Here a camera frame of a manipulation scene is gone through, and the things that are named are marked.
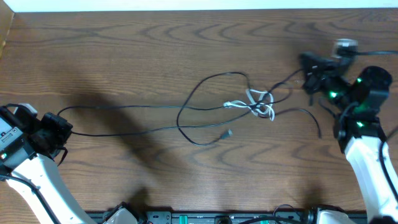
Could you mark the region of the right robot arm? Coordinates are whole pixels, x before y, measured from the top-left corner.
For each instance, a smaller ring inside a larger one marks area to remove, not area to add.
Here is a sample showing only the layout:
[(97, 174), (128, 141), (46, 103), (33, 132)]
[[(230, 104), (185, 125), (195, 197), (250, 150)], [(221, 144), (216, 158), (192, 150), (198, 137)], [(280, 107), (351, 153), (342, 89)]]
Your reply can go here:
[(307, 94), (325, 94), (340, 112), (334, 116), (333, 134), (351, 165), (366, 206), (368, 223), (397, 223), (397, 174), (389, 157), (378, 113), (389, 96), (391, 74), (366, 67), (353, 82), (343, 77), (353, 54), (338, 61), (311, 52), (299, 56)]

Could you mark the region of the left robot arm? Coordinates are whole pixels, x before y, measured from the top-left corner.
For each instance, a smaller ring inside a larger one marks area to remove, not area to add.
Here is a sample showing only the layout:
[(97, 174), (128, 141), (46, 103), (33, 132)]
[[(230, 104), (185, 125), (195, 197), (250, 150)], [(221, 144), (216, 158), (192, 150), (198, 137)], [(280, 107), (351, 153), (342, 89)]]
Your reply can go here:
[(58, 163), (72, 125), (53, 113), (37, 118), (29, 104), (1, 107), (1, 180), (27, 202), (40, 223), (95, 223), (62, 180)]

